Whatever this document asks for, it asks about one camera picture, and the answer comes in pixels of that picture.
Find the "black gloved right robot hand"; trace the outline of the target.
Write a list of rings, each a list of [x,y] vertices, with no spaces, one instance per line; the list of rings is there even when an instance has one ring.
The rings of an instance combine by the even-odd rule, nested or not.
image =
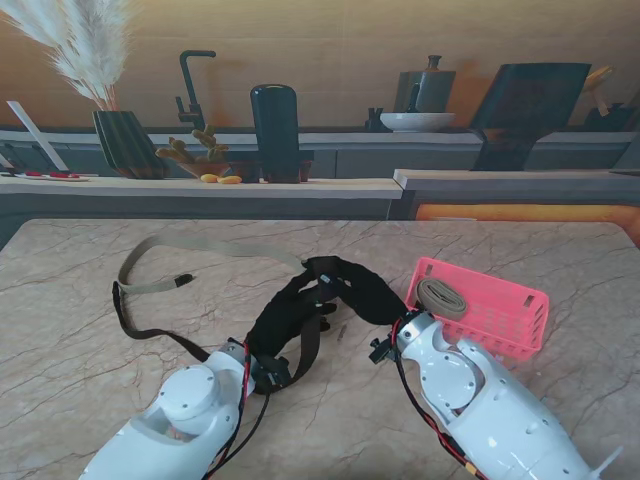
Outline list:
[[[392,325],[408,313],[385,280],[361,264],[338,256],[318,256],[304,260],[302,266],[318,281],[323,299],[339,298],[370,324]]]

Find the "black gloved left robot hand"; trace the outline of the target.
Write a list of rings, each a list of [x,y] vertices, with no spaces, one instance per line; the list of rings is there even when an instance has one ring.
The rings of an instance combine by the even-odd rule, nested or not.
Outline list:
[[[307,287],[313,280],[308,271],[293,277],[265,306],[245,340],[254,357],[275,358],[314,317],[320,318],[321,332],[330,328],[326,316],[333,314],[337,305],[318,299],[319,288]]]

